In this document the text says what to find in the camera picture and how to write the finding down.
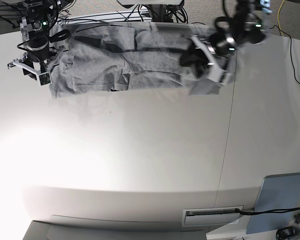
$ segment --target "white tabletop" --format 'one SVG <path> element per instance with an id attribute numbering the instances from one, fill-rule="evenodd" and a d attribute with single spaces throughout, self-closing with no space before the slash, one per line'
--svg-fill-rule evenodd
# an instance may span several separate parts
<path id="1" fill-rule="evenodd" d="M 0 239 L 7 224 L 21 239 L 31 220 L 53 214 L 179 221 L 187 208 L 252 207 L 264 177 L 300 172 L 300 86 L 287 38 L 240 52 L 235 88 L 219 95 L 152 89 L 58 99 L 7 70 L 19 42 L 19 32 L 0 35 Z M 300 41 L 294 51 L 300 74 Z"/>

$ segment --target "folded shirt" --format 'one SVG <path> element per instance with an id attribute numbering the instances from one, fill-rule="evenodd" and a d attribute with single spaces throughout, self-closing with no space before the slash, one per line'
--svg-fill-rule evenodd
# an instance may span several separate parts
<path id="1" fill-rule="evenodd" d="M 71 36 L 59 65 L 52 72 L 54 98 L 90 91 L 127 91 L 148 88 L 187 88 L 191 94 L 217 94 L 220 86 L 197 79 L 179 58 L 192 43 L 190 29 L 158 31 L 140 26 L 104 24 L 57 25 Z M 198 28 L 203 35 L 205 29 Z"/>

